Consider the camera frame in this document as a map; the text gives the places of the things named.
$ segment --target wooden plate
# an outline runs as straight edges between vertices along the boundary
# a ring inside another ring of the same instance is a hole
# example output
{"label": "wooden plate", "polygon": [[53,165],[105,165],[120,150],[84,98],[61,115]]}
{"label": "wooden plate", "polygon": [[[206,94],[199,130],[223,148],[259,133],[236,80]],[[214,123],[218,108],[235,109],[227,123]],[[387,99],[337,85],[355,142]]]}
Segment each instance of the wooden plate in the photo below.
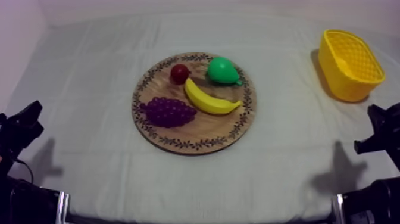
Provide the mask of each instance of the wooden plate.
{"label": "wooden plate", "polygon": [[[199,52],[179,54],[160,61],[144,74],[133,93],[132,116],[136,127],[147,140],[172,153],[202,155],[228,147],[247,131],[257,106],[253,84],[246,73],[235,65],[242,86],[212,85],[206,73],[214,57],[217,56]],[[198,110],[195,119],[182,127],[167,129],[151,125],[146,115],[140,112],[139,105],[142,102],[147,104],[153,97],[166,97],[191,105],[183,85],[170,82],[171,68],[176,64],[186,65],[192,72],[190,77],[204,92],[231,102],[241,100],[242,105],[224,116],[213,116]]]}

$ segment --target toy fruit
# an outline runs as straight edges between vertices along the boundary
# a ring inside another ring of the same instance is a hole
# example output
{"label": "toy fruit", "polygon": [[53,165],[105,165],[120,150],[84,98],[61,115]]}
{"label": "toy fruit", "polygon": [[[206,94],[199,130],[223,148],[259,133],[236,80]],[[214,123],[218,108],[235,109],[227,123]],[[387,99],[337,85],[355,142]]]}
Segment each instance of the toy fruit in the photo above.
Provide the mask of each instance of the toy fruit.
{"label": "toy fruit", "polygon": [[171,79],[177,85],[184,84],[189,74],[190,71],[184,64],[177,64],[171,69]]}
{"label": "toy fruit", "polygon": [[211,60],[207,73],[208,77],[217,83],[237,84],[239,86],[242,84],[232,62],[226,58],[218,57]]}
{"label": "toy fruit", "polygon": [[232,103],[225,99],[217,99],[199,89],[191,78],[186,79],[185,92],[192,103],[210,114],[227,114],[241,105],[241,101]]}
{"label": "toy fruit", "polygon": [[178,127],[195,119],[197,111],[177,99],[154,97],[150,102],[141,104],[147,120],[159,127]]}

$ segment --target purple grapes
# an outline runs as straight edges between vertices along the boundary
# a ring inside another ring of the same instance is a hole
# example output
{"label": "purple grapes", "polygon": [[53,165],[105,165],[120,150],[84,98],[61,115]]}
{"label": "purple grapes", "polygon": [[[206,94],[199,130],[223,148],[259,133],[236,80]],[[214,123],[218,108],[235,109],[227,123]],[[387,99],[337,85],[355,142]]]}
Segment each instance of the purple grapes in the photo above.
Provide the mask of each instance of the purple grapes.
{"label": "purple grapes", "polygon": [[159,127],[179,127],[195,119],[197,111],[177,99],[154,97],[146,104],[140,104],[147,120]]}

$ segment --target white tablecloth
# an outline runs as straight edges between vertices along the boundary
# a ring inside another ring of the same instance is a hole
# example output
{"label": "white tablecloth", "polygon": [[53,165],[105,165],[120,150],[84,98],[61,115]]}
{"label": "white tablecloth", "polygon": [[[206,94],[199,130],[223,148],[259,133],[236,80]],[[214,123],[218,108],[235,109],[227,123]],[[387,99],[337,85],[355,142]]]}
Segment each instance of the white tablecloth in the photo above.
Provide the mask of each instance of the white tablecloth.
{"label": "white tablecloth", "polygon": [[[364,38],[386,81],[347,104],[321,87],[312,57],[324,29]],[[337,24],[239,13],[148,14],[52,29],[7,108],[43,104],[43,135],[21,154],[35,183],[71,194],[72,211],[163,223],[285,221],[320,217],[330,196],[398,174],[383,151],[356,155],[372,133],[367,107],[400,102],[400,40]],[[182,52],[210,52],[254,82],[254,123],[237,143],[201,157],[167,153],[134,126],[140,77]],[[14,176],[28,178],[24,167]]]}

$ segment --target red apple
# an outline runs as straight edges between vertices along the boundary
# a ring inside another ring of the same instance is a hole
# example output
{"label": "red apple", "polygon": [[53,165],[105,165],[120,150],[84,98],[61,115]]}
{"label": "red apple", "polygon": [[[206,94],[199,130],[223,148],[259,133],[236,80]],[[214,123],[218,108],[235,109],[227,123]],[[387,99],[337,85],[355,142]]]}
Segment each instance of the red apple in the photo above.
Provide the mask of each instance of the red apple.
{"label": "red apple", "polygon": [[190,73],[191,72],[184,64],[176,64],[171,69],[171,79],[175,82],[175,84],[182,85],[185,83]]}

